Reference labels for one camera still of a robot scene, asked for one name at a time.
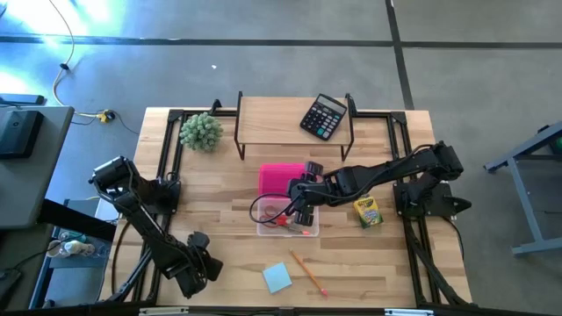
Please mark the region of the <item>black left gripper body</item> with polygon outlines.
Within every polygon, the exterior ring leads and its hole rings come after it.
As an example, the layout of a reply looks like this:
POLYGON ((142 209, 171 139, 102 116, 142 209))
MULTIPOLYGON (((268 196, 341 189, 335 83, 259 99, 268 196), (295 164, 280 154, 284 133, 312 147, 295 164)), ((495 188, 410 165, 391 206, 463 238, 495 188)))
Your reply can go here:
POLYGON ((215 282, 223 268, 223 262, 212 257, 206 249, 188 248, 191 260, 189 278, 191 285, 206 285, 215 282))

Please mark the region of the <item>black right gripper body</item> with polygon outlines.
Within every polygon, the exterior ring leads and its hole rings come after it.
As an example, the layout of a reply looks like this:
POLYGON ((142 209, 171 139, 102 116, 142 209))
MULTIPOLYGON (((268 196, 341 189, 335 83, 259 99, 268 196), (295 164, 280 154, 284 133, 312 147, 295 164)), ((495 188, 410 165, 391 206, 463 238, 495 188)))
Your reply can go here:
POLYGON ((293 206, 320 206, 328 203, 328 187, 324 181, 313 181, 311 175, 293 178, 287 193, 293 206))

